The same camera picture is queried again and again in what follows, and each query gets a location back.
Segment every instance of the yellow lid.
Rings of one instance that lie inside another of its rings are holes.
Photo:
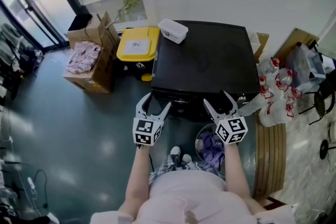
[[[117,57],[124,62],[147,62],[155,57],[160,29],[139,27],[122,31]]]

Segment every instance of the wooden board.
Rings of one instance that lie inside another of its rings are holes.
[[[281,188],[281,173],[282,173],[282,157],[283,157],[283,142],[282,142],[282,127],[281,125],[277,125],[278,128],[278,134],[279,134],[279,167],[278,167],[278,177],[277,177],[277,185],[276,185],[276,189],[280,189]]]
[[[272,193],[273,173],[274,173],[274,127],[268,128],[269,132],[269,167],[266,187],[266,197]]]
[[[259,156],[259,131],[258,131],[258,121],[259,121],[259,118],[258,118],[258,115],[256,113],[255,115],[255,119],[256,119],[256,177],[255,177],[255,181],[254,181],[254,190],[253,190],[253,197],[256,197],[256,194],[257,194],[257,182],[258,182],[258,176],[259,176],[259,172],[258,172],[258,169],[259,169],[259,161],[258,161],[258,156]]]
[[[257,177],[256,177],[256,190],[255,190],[255,196],[256,198],[261,197],[261,187],[263,184],[262,181],[262,174],[264,172],[264,127],[260,123],[259,117],[257,120],[257,125],[258,125],[258,142],[259,142],[259,155],[256,157],[257,163],[258,163],[258,171],[257,171]]]
[[[269,170],[269,129],[264,128],[264,171],[261,186],[261,195],[265,197],[267,190],[268,170]]]
[[[279,58],[281,56],[285,59],[286,56],[294,49],[297,42],[301,42],[308,46],[314,40],[319,41],[319,38],[306,31],[295,28],[279,51],[275,54],[275,57]]]
[[[277,188],[277,177],[279,168],[279,131],[278,126],[274,126],[274,168],[272,189]]]
[[[287,136],[286,136],[286,125],[282,124],[282,170],[281,170],[281,183],[280,183],[280,188],[284,186],[285,182],[285,171],[286,171],[286,157],[287,157]]]
[[[286,126],[264,127],[256,118],[256,179],[253,197],[264,199],[281,190],[286,171]]]

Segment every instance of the yellow bin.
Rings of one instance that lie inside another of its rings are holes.
[[[137,78],[152,80],[153,63],[159,39],[157,27],[125,29],[117,51],[117,57]]]

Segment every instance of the cardboard box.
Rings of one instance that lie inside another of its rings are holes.
[[[266,43],[269,38],[269,34],[264,34],[264,33],[257,33],[258,40],[260,43],[259,48],[257,51],[254,53],[254,60],[256,63],[259,63],[259,57],[261,56],[262,52],[264,51],[264,48],[266,46]]]
[[[112,62],[117,57],[120,38],[107,12],[99,20],[97,14],[83,29],[68,31],[71,48],[80,41],[91,41],[102,47],[96,64],[89,72],[73,74],[65,71],[63,77],[83,91],[110,93],[112,84]]]
[[[287,38],[285,43],[281,46],[278,52],[275,54],[275,57],[282,57],[285,59],[289,53],[295,49],[296,44],[301,42],[305,45],[310,45],[314,40],[319,41],[319,37],[312,35],[306,31],[303,31],[299,28],[295,28],[290,36]]]

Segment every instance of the door frame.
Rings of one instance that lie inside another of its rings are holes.
[[[0,0],[0,10],[9,20],[9,22],[16,28],[16,30],[36,49],[45,53],[49,47],[44,48],[14,17],[14,15],[7,8],[6,4]]]
[[[25,0],[28,4],[28,9],[32,11],[41,24],[50,32],[50,34],[57,40],[58,44],[57,47],[64,47],[66,46],[65,38],[53,27],[53,25],[49,22],[49,20],[44,16],[38,6],[35,4],[33,0]]]

